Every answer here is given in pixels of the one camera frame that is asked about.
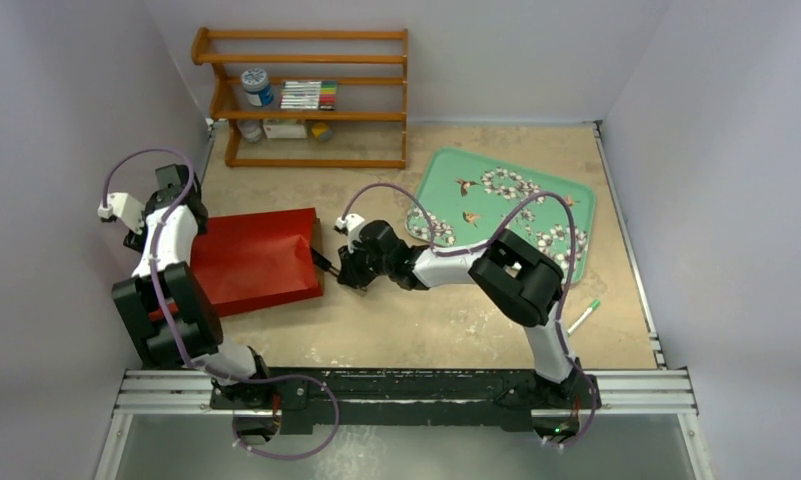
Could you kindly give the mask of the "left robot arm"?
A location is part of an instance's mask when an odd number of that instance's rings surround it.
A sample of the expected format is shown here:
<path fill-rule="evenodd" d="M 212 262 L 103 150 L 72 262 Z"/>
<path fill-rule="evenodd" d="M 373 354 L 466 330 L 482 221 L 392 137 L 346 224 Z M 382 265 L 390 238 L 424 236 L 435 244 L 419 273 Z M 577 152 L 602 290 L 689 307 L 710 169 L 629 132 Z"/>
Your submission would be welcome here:
<path fill-rule="evenodd" d="M 101 221 L 126 226 L 124 246 L 141 255 L 129 277 L 112 286 L 118 314 L 144 368 L 202 371 L 226 397 L 263 408 L 274 395 L 267 365 L 254 349 L 225 339 L 190 268 L 194 240 L 208 225 L 200 185 L 186 165 L 155 175 L 158 189 L 147 201 L 107 192 L 98 206 Z"/>

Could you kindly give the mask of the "black metal tongs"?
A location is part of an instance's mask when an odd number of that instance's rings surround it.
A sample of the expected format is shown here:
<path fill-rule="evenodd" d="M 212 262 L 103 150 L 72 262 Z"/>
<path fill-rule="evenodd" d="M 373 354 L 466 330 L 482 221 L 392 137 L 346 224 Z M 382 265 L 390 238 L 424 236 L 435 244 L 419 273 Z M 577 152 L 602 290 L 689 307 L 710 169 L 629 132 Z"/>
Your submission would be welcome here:
<path fill-rule="evenodd" d="M 310 248 L 312 263 L 315 267 L 320 269 L 321 271 L 332 275 L 333 277 L 338 277 L 340 271 L 337 267 L 333 265 L 333 263 L 326 258 L 321 252 L 319 252 L 314 247 Z"/>

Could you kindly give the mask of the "green floral tray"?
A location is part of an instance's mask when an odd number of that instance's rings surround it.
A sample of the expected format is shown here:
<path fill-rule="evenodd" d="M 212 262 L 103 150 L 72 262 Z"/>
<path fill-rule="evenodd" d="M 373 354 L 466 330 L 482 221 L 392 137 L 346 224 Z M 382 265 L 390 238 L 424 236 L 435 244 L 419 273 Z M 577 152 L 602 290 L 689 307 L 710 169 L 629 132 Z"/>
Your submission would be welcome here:
<path fill-rule="evenodd" d="M 594 191 L 576 183 L 468 151 L 443 147 L 428 165 L 417 191 L 427 209 L 439 247 L 487 240 L 501 221 L 526 197 L 539 191 L 561 196 L 575 220 L 573 283 L 585 270 L 595 213 Z M 522 209 L 508 228 L 568 270 L 570 233 L 562 206 L 550 197 Z"/>

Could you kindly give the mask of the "red paper bag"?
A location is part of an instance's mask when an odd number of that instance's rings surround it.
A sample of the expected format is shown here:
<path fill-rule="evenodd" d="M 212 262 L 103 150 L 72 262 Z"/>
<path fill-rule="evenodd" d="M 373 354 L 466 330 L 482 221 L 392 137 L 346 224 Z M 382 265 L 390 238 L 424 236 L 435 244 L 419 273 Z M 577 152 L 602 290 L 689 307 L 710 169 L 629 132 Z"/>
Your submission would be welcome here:
<path fill-rule="evenodd" d="M 217 314 L 228 317 L 322 296 L 314 246 L 322 240 L 313 207 L 218 216 L 195 238 L 190 266 Z"/>

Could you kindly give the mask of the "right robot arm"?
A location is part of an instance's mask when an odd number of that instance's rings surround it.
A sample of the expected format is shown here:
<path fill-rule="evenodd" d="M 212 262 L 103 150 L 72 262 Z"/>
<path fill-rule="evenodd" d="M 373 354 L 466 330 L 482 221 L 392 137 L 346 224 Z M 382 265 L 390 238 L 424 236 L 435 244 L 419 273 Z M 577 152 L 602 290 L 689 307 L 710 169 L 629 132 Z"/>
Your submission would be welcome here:
<path fill-rule="evenodd" d="M 580 393 L 596 398 L 595 380 L 581 369 L 562 329 L 563 270 L 517 234 L 504 230 L 489 243 L 429 249 L 408 245 L 384 220 L 356 214 L 338 218 L 334 229 L 347 238 L 338 250 L 339 284 L 364 290 L 386 277 L 407 291 L 475 285 L 524 329 L 534 387 L 545 404 L 560 407 Z"/>

